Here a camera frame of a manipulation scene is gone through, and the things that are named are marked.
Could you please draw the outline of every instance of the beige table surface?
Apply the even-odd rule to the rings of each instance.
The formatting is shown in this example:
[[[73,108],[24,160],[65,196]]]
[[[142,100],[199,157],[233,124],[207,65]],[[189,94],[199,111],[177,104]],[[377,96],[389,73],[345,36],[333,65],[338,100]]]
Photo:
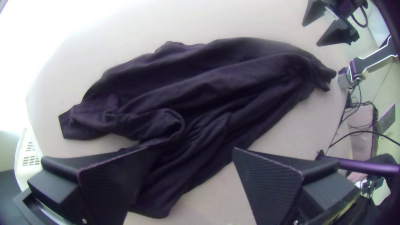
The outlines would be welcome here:
[[[329,22],[321,19],[302,27],[307,1],[203,0],[136,1],[70,35],[41,70],[27,96],[27,110],[44,155],[70,158],[107,153],[134,142],[116,135],[92,141],[64,140],[58,115],[78,104],[102,73],[119,63],[153,52],[166,41],[207,43],[239,36],[281,40],[317,56],[328,67],[346,66],[340,45],[315,43]],[[346,92],[337,82],[328,93],[316,90],[299,103],[251,149],[314,159],[335,135]],[[344,140],[330,155],[351,157]],[[169,217],[151,219],[129,213],[125,224],[253,225],[249,203],[233,164],[184,195]]]

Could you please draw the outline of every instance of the white wall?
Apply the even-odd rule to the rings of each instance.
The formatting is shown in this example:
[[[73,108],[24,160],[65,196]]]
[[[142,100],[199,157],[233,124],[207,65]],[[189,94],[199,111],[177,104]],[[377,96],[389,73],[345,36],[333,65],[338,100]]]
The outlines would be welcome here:
[[[0,131],[0,172],[14,169],[18,140],[18,134]]]

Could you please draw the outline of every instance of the metal mount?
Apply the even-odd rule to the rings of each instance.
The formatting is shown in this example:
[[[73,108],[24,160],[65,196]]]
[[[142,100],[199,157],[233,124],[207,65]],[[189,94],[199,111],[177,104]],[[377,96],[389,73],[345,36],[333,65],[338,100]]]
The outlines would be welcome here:
[[[398,62],[398,53],[392,37],[389,36],[386,44],[374,53],[351,60],[348,67],[339,71],[337,81],[341,89],[355,87],[365,80],[369,73],[392,62]]]

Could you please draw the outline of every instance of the dark purple shirt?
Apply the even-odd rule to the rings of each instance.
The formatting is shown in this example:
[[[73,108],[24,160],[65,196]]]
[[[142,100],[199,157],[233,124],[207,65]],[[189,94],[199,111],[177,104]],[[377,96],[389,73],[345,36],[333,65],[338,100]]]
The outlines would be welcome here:
[[[80,104],[59,116],[60,125],[67,139],[113,133],[156,152],[130,210],[162,218],[230,163],[234,147],[250,147],[315,87],[329,91],[335,75],[282,42],[167,42],[107,70]]]

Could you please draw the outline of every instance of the wire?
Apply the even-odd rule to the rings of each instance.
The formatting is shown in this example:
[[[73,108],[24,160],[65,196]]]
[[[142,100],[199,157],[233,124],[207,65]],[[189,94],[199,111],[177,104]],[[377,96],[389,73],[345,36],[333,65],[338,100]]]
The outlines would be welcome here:
[[[358,86],[358,90],[360,91],[360,103],[358,104],[358,107],[357,107],[357,109],[354,111],[354,112],[352,112],[352,113],[350,113],[348,116],[346,116],[343,120],[341,120],[341,122],[339,123],[339,126],[346,120],[346,119],[348,119],[350,116],[352,116],[354,113],[356,113],[359,109],[360,109],[360,107],[361,107],[361,103],[362,103],[362,97],[361,97],[361,88],[360,88],[360,85],[357,85]]]
[[[337,140],[333,144],[331,144],[329,147],[332,147],[332,146],[336,145],[339,141],[343,140],[345,137],[348,137],[350,135],[357,134],[357,133],[370,133],[370,134],[379,135],[379,136],[384,137],[384,138],[388,139],[389,141],[397,144],[398,146],[400,146],[399,142],[393,140],[392,138],[390,138],[390,137],[388,137],[388,136],[386,136],[384,134],[381,134],[381,133],[378,133],[378,132],[375,132],[375,131],[369,131],[369,130],[358,130],[358,131],[354,131],[354,132],[351,132],[351,133],[348,133],[348,134],[344,135],[339,140]]]
[[[358,22],[356,20],[356,18],[354,17],[354,14],[351,15],[351,18],[354,20],[355,23],[357,23],[357,25],[359,25],[362,28],[366,28],[368,26],[368,17],[367,17],[367,13],[364,10],[363,6],[360,6],[361,12],[364,15],[364,19],[365,19],[365,24],[361,24],[360,22]]]

